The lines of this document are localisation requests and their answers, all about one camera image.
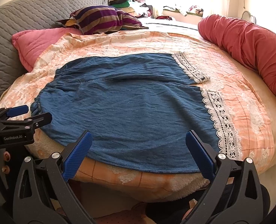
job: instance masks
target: pillow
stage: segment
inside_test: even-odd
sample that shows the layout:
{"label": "pillow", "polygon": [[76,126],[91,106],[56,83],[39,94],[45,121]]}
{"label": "pillow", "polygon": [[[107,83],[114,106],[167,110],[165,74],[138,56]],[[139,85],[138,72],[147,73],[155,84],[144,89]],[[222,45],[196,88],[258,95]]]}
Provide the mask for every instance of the pillow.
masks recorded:
{"label": "pillow", "polygon": [[77,20],[85,35],[146,28],[139,19],[111,6],[88,6],[71,13],[70,16]]}
{"label": "pillow", "polygon": [[25,30],[14,34],[11,40],[19,52],[22,65],[28,72],[31,72],[40,54],[66,33],[83,35],[80,30],[74,28]]}
{"label": "pillow", "polygon": [[276,96],[276,34],[239,18],[211,15],[198,23],[200,35],[257,72]]}
{"label": "pillow", "polygon": [[56,24],[64,28],[80,29],[77,21],[73,18],[57,20]]}

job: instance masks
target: striped pillow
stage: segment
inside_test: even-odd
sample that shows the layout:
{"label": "striped pillow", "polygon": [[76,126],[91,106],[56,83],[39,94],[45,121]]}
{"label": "striped pillow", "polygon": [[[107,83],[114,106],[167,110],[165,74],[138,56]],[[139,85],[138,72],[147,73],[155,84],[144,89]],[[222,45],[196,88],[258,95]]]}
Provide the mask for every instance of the striped pillow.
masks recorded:
{"label": "striped pillow", "polygon": [[85,35],[126,29],[146,29],[142,23],[124,11],[104,5],[88,6],[70,14]]}

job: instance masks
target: gray quilted headboard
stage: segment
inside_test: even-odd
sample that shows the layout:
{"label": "gray quilted headboard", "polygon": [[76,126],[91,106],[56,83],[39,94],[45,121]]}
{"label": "gray quilted headboard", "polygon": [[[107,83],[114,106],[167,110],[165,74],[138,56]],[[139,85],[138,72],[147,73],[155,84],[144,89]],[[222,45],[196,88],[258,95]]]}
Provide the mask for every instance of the gray quilted headboard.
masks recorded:
{"label": "gray quilted headboard", "polygon": [[23,30],[56,27],[56,20],[91,5],[108,5],[108,0],[13,0],[0,6],[0,96],[26,73],[11,36]]}

